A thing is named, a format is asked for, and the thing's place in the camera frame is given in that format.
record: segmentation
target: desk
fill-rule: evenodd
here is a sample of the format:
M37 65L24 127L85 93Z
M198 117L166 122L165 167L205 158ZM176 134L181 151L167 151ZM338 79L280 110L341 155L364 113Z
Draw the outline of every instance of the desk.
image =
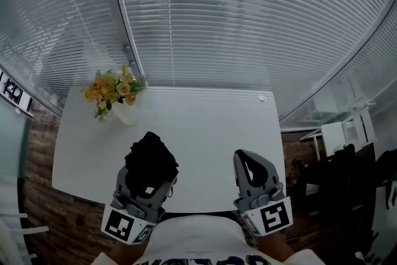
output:
M235 210L233 153L255 151L271 160L285 184L283 148L271 92L150 87L133 107L136 124L115 116L100 124L94 103L71 88L62 114L53 162L55 189L109 204L130 147L152 131L179 164L167 212Z

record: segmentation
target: wooden floor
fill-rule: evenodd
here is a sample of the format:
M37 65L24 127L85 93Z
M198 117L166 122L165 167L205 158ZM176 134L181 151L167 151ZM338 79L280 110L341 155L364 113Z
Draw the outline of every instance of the wooden floor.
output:
M30 252L38 259L34 264L90 264L101 252L107 252L114 240L100 232L104 206L73 197L51 186L53 155L60 120L35 102L30 133L26 180L23 186L24 209L29 215L29 226L48 226L50 231L30 235ZM303 164L315 162L316 152L310 141L300 142L305 133L282 134L287 194L293 197L299 177L297 161ZM319 141L320 153L325 156L324 145ZM370 228L371 208L357 214L358 227ZM336 225L309 217L299 211L294 214L294 225L284 235L294 250L311 248L323 259L328 259L336 240L345 242L351 238L347 226Z

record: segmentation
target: white vase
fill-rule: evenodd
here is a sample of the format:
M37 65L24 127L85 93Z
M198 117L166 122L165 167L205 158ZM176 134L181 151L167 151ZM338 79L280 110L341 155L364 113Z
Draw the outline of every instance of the white vase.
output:
M136 105L128 105L125 101L123 104L114 102L112 110L125 125L134 125L138 120Z

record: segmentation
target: window blind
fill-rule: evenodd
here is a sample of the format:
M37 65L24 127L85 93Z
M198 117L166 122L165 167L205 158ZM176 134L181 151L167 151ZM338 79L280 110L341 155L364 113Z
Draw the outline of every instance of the window blind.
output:
M393 0L121 0L154 85L263 89L287 112L347 63Z
M369 106L371 116L397 101L397 1L358 54L313 97L280 121L284 130L344 120Z
M70 86L127 63L107 0L0 1L0 64L58 114Z

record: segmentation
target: orange flower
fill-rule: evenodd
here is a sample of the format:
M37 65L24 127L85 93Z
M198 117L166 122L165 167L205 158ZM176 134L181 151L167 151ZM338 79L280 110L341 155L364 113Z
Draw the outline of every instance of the orange flower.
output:
M95 98L98 98L98 96L101 96L100 91L95 91L93 89L91 89L91 94L92 96L94 96Z
M91 84L91 89L93 91L100 91L100 82L95 81Z
M114 82L114 78L111 75L104 75L100 79L100 86L103 88L109 88Z
M125 96L125 102L128 104L128 105L133 105L133 104L135 104L135 101L136 101L136 94L127 94L126 96Z

